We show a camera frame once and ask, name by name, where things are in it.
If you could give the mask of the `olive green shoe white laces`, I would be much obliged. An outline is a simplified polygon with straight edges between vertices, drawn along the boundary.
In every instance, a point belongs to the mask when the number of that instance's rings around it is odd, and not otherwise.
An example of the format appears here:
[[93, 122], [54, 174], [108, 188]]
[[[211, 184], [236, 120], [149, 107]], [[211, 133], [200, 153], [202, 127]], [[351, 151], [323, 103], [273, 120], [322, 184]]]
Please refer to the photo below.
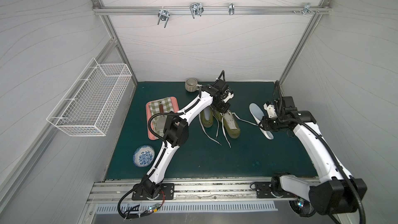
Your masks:
[[213, 123], [214, 123], [214, 114], [213, 114], [213, 111], [212, 111], [211, 107], [206, 107], [203, 111], [200, 112], [199, 122], [200, 122], [202, 131], [204, 132], [204, 134], [211, 141], [217, 143], [218, 145], [221, 145], [216, 139], [210, 137], [208, 135], [208, 133], [206, 132], [206, 129], [212, 127]]

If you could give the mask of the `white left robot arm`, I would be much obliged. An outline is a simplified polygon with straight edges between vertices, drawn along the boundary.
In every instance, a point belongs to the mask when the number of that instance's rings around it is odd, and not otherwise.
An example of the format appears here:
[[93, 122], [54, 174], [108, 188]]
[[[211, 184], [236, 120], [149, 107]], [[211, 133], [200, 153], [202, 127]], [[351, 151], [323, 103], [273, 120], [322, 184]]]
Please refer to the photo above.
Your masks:
[[[189, 125], [205, 108], [211, 107], [220, 113], [226, 113], [230, 107], [228, 100], [234, 96], [225, 78], [219, 77], [215, 82], [200, 87], [199, 94], [186, 107], [178, 112], [159, 113], [150, 117], [147, 123], [150, 133], [162, 141], [154, 164], [142, 178], [146, 193], [156, 195], [164, 180], [165, 172], [176, 151], [189, 137]], [[151, 127], [156, 117], [166, 117], [163, 136], [159, 136]]]

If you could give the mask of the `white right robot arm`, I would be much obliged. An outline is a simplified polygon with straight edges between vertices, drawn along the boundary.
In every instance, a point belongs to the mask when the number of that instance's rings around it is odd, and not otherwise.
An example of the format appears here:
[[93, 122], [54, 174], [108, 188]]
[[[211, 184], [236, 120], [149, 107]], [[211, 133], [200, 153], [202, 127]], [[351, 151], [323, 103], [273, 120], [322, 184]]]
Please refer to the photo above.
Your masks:
[[300, 179], [292, 174], [279, 173], [272, 177], [272, 194], [281, 198], [291, 193], [296, 199], [292, 209], [303, 214], [305, 204], [320, 215], [328, 215], [335, 223], [336, 214], [358, 212], [359, 222], [366, 222], [362, 199], [367, 191], [364, 180], [354, 178], [342, 165], [327, 144], [315, 117], [309, 111], [300, 111], [290, 96], [267, 102], [263, 108], [252, 103], [249, 110], [264, 136], [271, 140], [274, 132], [292, 131], [301, 141], [317, 172], [319, 183]]

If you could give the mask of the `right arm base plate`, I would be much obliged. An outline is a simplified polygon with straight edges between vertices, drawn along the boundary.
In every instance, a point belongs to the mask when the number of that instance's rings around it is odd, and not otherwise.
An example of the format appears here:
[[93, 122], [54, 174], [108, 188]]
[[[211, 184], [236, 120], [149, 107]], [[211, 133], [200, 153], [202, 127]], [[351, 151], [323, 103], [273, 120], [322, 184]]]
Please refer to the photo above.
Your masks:
[[250, 189], [255, 192], [257, 199], [293, 199], [296, 200], [296, 196], [283, 191], [282, 193], [274, 193], [271, 190], [271, 183], [264, 181], [255, 181], [250, 184]]

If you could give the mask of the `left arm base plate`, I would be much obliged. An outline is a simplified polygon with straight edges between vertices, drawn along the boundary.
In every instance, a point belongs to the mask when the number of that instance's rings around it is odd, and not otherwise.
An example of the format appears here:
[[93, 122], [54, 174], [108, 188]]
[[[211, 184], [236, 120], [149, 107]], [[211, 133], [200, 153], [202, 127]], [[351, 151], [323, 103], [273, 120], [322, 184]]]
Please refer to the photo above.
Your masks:
[[165, 200], [173, 200], [174, 199], [174, 190], [175, 190], [175, 184], [173, 183], [163, 183], [160, 185], [159, 189], [156, 190], [155, 195], [151, 195], [147, 193], [143, 187], [143, 185], [134, 185], [136, 188], [131, 196], [131, 199], [133, 201], [138, 201], [138, 200], [157, 200], [160, 201], [163, 198]]

